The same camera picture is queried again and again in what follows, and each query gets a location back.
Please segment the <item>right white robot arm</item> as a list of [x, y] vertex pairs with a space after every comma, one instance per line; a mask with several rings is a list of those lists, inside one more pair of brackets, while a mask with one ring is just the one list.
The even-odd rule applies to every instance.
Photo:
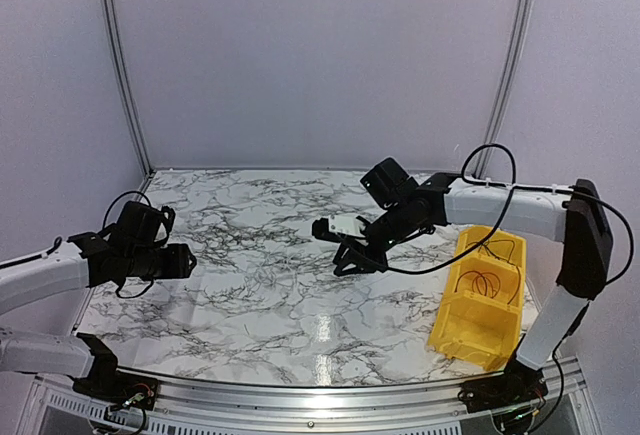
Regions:
[[380, 198], [382, 216], [331, 215], [326, 238], [356, 252], [352, 265], [368, 273], [386, 271], [383, 258], [405, 237], [433, 226], [488, 226], [544, 238], [563, 247], [554, 287], [539, 315], [501, 374], [495, 393], [515, 403], [534, 386], [532, 371], [542, 368], [554, 349], [578, 327], [592, 301], [608, 283], [613, 234], [595, 185], [579, 179], [572, 186], [534, 186], [467, 180], [451, 172], [423, 183], [405, 177], [393, 188], [367, 174], [363, 186]]

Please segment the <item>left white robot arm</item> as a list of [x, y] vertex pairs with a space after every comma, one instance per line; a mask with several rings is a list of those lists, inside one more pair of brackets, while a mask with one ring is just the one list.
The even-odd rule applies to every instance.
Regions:
[[[56, 240], [54, 248], [1, 264], [1, 313], [63, 292], [113, 283], [121, 288], [131, 278], [149, 285], [158, 280], [188, 278], [197, 259], [186, 244], [122, 252], [95, 233]], [[126, 378], [118, 360], [91, 334], [52, 334], [1, 331], [1, 370], [26, 374], [60, 374], [86, 380], [106, 400], [125, 393]]]

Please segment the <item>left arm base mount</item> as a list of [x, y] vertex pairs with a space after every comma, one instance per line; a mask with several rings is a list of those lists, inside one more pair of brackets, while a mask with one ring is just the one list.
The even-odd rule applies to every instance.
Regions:
[[156, 378], [125, 373], [118, 368], [117, 356], [95, 335], [76, 335], [89, 349], [93, 361], [86, 376], [72, 377], [73, 390], [115, 406], [115, 410], [154, 408], [159, 381]]

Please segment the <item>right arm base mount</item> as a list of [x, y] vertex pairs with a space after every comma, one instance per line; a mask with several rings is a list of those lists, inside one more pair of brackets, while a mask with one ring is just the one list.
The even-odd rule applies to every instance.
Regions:
[[548, 394], [543, 378], [541, 369], [533, 370], [510, 360], [499, 374], [463, 382], [458, 400], [469, 413], [476, 413], [542, 399]]

